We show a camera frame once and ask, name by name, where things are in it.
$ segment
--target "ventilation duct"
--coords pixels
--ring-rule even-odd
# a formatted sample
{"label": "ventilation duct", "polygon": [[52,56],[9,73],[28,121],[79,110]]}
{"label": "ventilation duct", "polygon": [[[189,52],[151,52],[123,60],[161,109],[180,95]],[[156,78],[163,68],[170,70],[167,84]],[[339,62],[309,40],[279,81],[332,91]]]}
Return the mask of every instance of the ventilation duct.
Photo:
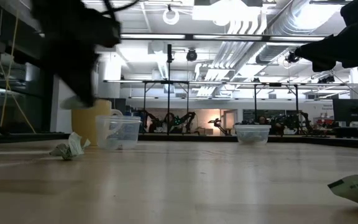
{"label": "ventilation duct", "polygon": [[[323,25],[340,5],[310,4],[310,0],[294,0],[266,31],[267,35],[308,35]],[[255,62],[268,64],[281,55],[288,46],[263,44],[264,49],[256,56]],[[254,44],[253,49],[260,49]]]}

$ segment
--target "clear plastic container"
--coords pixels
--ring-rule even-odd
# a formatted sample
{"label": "clear plastic container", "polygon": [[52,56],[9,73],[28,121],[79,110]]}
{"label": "clear plastic container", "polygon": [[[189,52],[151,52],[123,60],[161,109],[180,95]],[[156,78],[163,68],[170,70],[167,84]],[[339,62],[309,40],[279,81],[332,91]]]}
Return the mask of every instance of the clear plastic container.
{"label": "clear plastic container", "polygon": [[139,135],[140,117],[97,116],[98,146],[103,149],[133,149]]}
{"label": "clear plastic container", "polygon": [[235,125],[237,139],[241,144],[265,145],[269,138],[270,125]]}

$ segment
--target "table surface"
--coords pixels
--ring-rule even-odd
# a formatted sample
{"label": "table surface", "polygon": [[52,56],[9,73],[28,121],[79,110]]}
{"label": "table surface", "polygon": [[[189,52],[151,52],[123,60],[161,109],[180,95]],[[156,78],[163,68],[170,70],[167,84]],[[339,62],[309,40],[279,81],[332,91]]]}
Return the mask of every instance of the table surface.
{"label": "table surface", "polygon": [[358,223],[358,204],[327,184],[358,174],[358,149],[140,142],[87,149],[0,145],[0,223]]}

